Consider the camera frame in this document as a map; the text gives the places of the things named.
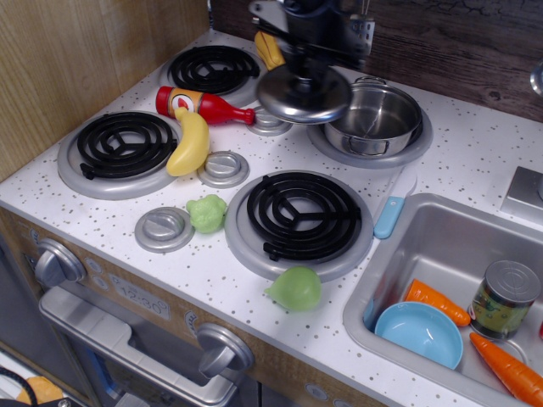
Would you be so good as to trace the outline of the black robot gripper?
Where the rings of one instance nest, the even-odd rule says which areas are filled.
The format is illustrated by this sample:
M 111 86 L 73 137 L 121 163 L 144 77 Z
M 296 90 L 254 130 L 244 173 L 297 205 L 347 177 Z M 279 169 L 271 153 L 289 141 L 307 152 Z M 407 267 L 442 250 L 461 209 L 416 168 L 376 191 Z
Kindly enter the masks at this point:
M 329 65 L 359 70 L 366 58 L 353 48 L 349 11 L 354 1 L 253 1 L 249 12 L 261 31 L 279 42 L 288 69 L 288 83 L 307 82 L 309 62 L 314 85 L 333 83 Z

